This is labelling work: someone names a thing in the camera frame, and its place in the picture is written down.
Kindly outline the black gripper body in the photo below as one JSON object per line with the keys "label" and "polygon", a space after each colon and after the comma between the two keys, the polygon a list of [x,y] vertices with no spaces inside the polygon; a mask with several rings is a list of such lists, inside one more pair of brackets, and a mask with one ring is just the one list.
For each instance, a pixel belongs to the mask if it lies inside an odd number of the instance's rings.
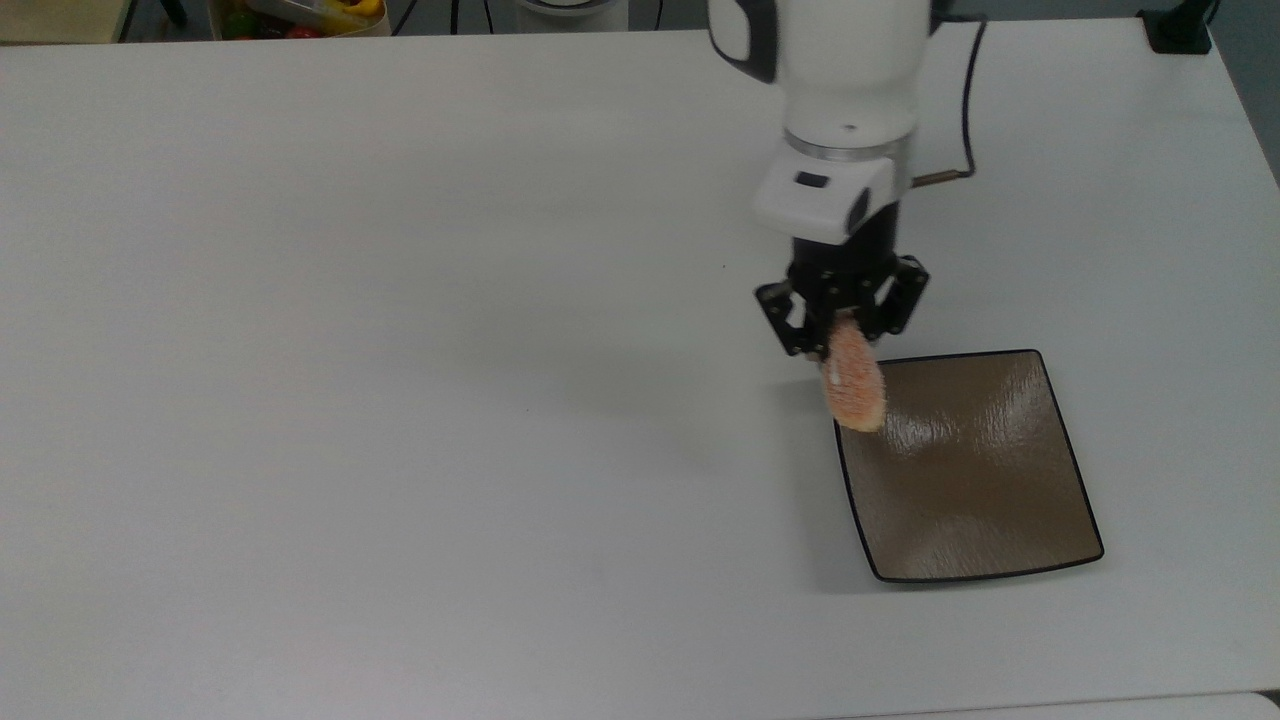
{"label": "black gripper body", "polygon": [[838,300],[854,300],[863,281],[888,277],[897,263],[900,208],[882,208],[842,243],[792,240],[787,278],[805,301],[808,320],[828,316]]}

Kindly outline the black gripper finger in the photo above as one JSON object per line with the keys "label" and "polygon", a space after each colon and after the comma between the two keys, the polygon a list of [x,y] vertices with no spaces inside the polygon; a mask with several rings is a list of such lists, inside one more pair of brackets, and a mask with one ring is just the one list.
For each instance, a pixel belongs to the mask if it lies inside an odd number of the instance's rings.
{"label": "black gripper finger", "polygon": [[788,356],[828,357],[833,309],[824,296],[810,297],[791,281],[780,281],[758,286],[754,299]]}
{"label": "black gripper finger", "polygon": [[901,334],[929,282],[929,272],[913,255],[896,256],[884,274],[864,281],[864,337]]}

